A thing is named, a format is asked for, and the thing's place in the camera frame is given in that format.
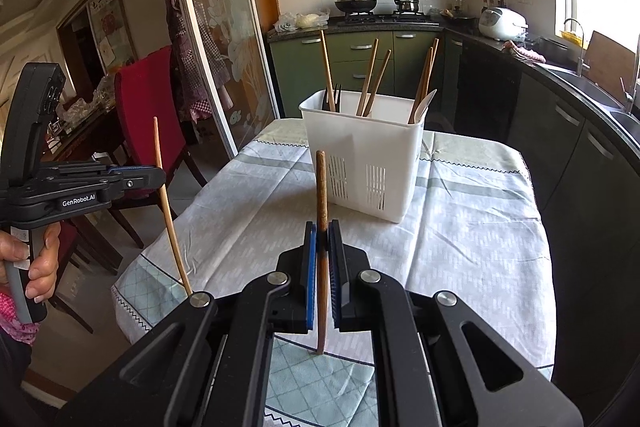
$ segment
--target faucet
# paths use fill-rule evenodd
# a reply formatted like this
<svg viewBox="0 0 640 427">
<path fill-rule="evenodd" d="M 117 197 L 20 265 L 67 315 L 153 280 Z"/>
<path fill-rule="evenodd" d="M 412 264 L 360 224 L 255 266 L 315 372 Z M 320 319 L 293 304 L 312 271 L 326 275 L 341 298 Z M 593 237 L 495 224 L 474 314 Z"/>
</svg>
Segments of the faucet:
<svg viewBox="0 0 640 427">
<path fill-rule="evenodd" d="M 566 19 L 562 24 L 567 24 L 569 21 L 575 22 L 576 25 L 580 26 L 580 29 L 582 30 L 582 46 L 580 47 L 580 58 L 578 58 L 578 67 L 575 68 L 575 72 L 578 74 L 578 76 L 582 76 L 583 71 L 589 71 L 590 69 L 589 65 L 584 63 L 584 28 L 576 19 L 572 17 Z"/>
<path fill-rule="evenodd" d="M 631 111 L 634 108 L 634 102 L 636 101 L 636 92 L 638 90 L 638 81 L 640 80 L 640 35 L 638 35 L 638 47 L 636 48 L 636 60 L 634 61 L 632 79 L 633 83 L 631 84 L 631 92 L 627 92 L 624 80 L 622 80 L 622 77 L 620 77 L 622 91 L 625 93 L 625 111 L 627 114 L 631 114 Z"/>
</svg>

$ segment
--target dishwasher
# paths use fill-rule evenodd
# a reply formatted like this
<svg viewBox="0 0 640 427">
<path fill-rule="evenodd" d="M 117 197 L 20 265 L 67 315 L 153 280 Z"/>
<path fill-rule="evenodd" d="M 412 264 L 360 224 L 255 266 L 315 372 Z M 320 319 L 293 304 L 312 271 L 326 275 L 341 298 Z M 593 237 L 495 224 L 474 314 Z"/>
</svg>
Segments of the dishwasher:
<svg viewBox="0 0 640 427">
<path fill-rule="evenodd" d="M 520 76 L 516 66 L 465 43 L 458 70 L 455 132 L 506 143 Z"/>
</svg>

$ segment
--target tablecloth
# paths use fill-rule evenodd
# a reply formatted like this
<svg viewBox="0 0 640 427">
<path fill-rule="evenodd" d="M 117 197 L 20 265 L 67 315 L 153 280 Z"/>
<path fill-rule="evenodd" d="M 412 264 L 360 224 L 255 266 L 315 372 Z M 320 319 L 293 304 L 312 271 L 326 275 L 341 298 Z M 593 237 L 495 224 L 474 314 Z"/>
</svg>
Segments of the tablecloth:
<svg viewBox="0 0 640 427">
<path fill-rule="evenodd" d="M 276 120 L 175 220 L 194 290 L 240 291 L 299 246 L 316 219 L 315 176 L 302 120 Z M 335 204 L 346 244 L 408 290 L 459 295 L 550 377 L 556 341 L 551 261 L 520 154 L 487 140 L 425 131 L 412 203 L 399 224 Z M 166 232 L 113 285 L 116 318 L 133 342 L 185 298 Z M 265 425 L 377 423 L 369 333 L 328 331 L 274 341 Z"/>
</svg>

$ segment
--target person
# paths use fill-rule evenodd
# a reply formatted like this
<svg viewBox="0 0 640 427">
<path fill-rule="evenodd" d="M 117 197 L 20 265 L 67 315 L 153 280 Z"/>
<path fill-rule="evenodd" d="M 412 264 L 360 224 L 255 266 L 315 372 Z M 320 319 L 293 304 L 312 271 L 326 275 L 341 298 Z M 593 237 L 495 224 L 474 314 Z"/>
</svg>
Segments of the person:
<svg viewBox="0 0 640 427">
<path fill-rule="evenodd" d="M 44 231 L 44 244 L 39 256 L 29 267 L 28 298 L 42 302 L 53 295 L 58 271 L 60 223 L 52 223 Z M 7 232 L 0 231 L 0 261 L 21 261 L 29 256 L 29 247 Z M 15 315 L 14 300 L 8 286 L 4 263 L 0 262 L 0 425 L 36 427 L 45 425 L 30 407 L 20 389 L 31 363 L 31 344 L 38 324 L 21 324 Z"/>
</svg>

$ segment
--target human hand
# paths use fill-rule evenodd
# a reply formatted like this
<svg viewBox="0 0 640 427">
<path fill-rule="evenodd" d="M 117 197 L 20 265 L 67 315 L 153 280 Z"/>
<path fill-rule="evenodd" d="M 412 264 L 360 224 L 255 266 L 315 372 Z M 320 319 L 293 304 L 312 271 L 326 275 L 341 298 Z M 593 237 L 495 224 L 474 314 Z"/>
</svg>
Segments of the human hand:
<svg viewBox="0 0 640 427">
<path fill-rule="evenodd" d="M 39 256 L 29 267 L 29 279 L 25 295 L 42 302 L 53 295 L 58 270 L 58 248 L 60 247 L 60 223 L 51 223 L 44 231 L 44 245 Z M 7 232 L 0 231 L 0 259 L 22 261 L 29 256 L 29 246 Z M 0 292 L 11 295 L 4 263 L 0 263 Z"/>
</svg>

